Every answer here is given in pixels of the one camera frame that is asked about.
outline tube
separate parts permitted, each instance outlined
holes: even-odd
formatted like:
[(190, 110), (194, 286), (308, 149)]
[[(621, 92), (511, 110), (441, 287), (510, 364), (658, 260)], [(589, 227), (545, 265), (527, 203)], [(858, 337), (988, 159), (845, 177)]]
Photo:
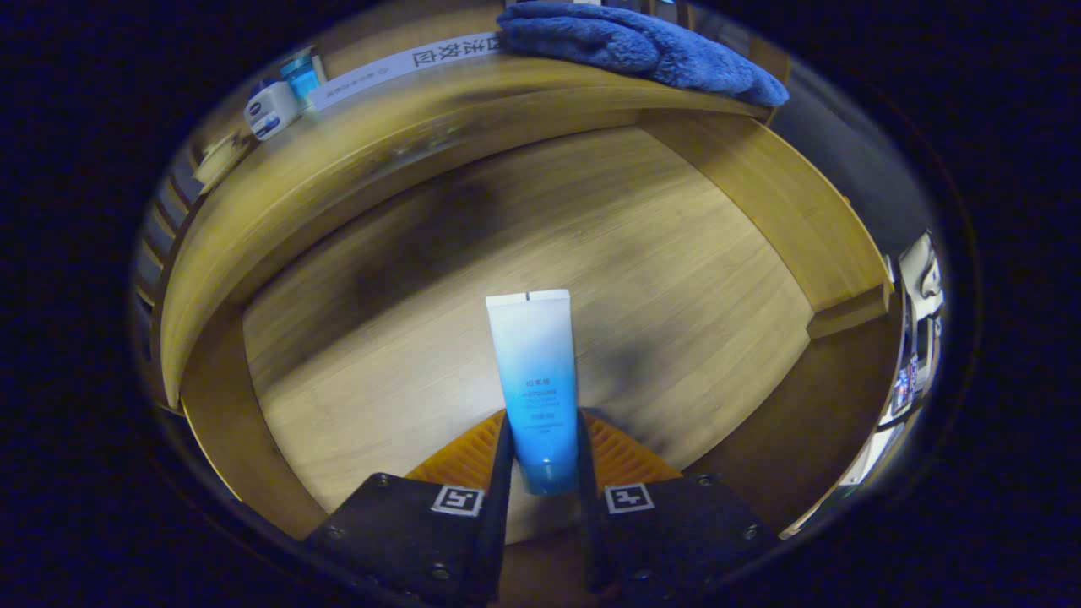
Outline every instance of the tube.
[(575, 489), (577, 401), (571, 294), (565, 289), (490, 295), (495, 360), (531, 494)]

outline tube cap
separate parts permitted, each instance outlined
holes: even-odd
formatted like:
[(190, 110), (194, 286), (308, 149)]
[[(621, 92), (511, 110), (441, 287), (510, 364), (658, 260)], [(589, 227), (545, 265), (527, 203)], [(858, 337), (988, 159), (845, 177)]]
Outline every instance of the tube cap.
[(531, 494), (556, 495), (577, 489), (578, 472), (573, 462), (522, 464), (525, 491)]

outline blue cloth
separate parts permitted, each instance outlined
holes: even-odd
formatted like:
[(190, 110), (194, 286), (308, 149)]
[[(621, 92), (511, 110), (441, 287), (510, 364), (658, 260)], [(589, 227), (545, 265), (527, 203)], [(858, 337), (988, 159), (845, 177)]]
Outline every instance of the blue cloth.
[(496, 18), (507, 45), (680, 89), (725, 93), (779, 106), (788, 90), (723, 44), (625, 9), (569, 2), (519, 2)]

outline wooden surface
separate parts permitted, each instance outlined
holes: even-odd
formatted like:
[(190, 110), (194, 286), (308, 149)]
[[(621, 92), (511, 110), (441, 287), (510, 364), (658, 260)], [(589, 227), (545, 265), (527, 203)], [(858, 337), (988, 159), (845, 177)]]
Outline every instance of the wooden surface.
[(199, 447), (232, 493), (301, 540), (326, 517), (275, 446), (252, 391), (239, 310), (223, 307), (184, 376), (184, 410)]
[(586, 591), (586, 557), (578, 530), (561, 530), (508, 545), (499, 572), (499, 600), (490, 608), (596, 608)]
[[(348, 195), (379, 182), (412, 185), (401, 182), (401, 169), (446, 153), (438, 168), (446, 170), (455, 159), (451, 150), (471, 143), (482, 142), (476, 151), (488, 155), (550, 136), (552, 128), (586, 108), (603, 116), (656, 107), (761, 114), (726, 97), (588, 66), (489, 55), (398, 78), (333, 117), (302, 118), (255, 149), (210, 194), (181, 244), (161, 325), (171, 402), (195, 339), (217, 305), (264, 259), (283, 256), (286, 239)], [(352, 200), (350, 214), (382, 199)]]
[[(484, 296), (566, 288), (579, 406), (682, 467), (808, 343), (811, 308), (746, 215), (633, 127), (518, 148), (344, 226), (244, 313), (263, 414), (330, 511), (503, 407)], [(565, 525), (515, 475), (508, 542)]]
[(717, 473), (780, 532), (828, 493), (875, 432), (900, 356), (902, 306), (814, 340), (734, 433), (684, 473)]
[[(191, 228), (191, 224), (195, 222), (196, 213), (202, 207), (203, 201), (205, 201), (205, 196), (199, 196), (196, 200), (191, 201), (191, 210), (184, 216), (184, 221), (176, 228), (175, 236), (173, 237), (172, 244), (169, 248), (169, 253), (163, 260), (163, 265), (161, 268), (161, 274), (158, 276), (158, 282), (154, 290), (154, 300), (156, 302), (162, 302), (164, 300), (165, 287), (169, 285), (169, 277), (173, 273), (173, 266), (176, 262), (176, 255), (179, 253), (181, 243), (184, 240), (184, 236), (187, 234), (188, 229)], [(155, 399), (173, 412), (183, 414), (183, 406), (178, 399), (169, 399), (165, 396), (165, 384), (161, 374), (161, 316), (164, 306), (154, 306), (150, 317), (150, 361), (151, 365), (143, 369), (143, 381), (146, 383), (149, 393), (154, 395)]]
[(890, 312), (890, 290), (885, 285), (814, 314), (808, 323), (811, 340), (844, 331)]
[(837, 188), (769, 129), (744, 117), (672, 110), (644, 111), (641, 127), (747, 213), (815, 312), (890, 283), (875, 241)]
[[(342, 196), (337, 204), (321, 212), (259, 260), (232, 288), (228, 301), (246, 306), (252, 295), (297, 255), (342, 224), (373, 207), (376, 201), (386, 200), (425, 180), (505, 149), (593, 129), (625, 127), (638, 122), (638, 110), (575, 114), (561, 117), (559, 120), (524, 122), (486, 133), (477, 133), (461, 145), (438, 148), (439, 151), (424, 157), (423, 162), (405, 164), (386, 177), (366, 182), (350, 195)], [(421, 132), (417, 134), (417, 141), (423, 142), (422, 138), (425, 136), (426, 134)]]

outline white label strip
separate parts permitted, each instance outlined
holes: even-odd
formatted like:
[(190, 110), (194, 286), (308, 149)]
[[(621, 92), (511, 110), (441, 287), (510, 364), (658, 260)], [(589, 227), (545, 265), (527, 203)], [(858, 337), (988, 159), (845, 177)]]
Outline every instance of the white label strip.
[(411, 71), (499, 52), (499, 39), (494, 31), (470, 34), (395, 53), (365, 66), (347, 71), (321, 84), (308, 98), (322, 111), (364, 89), (398, 78)]

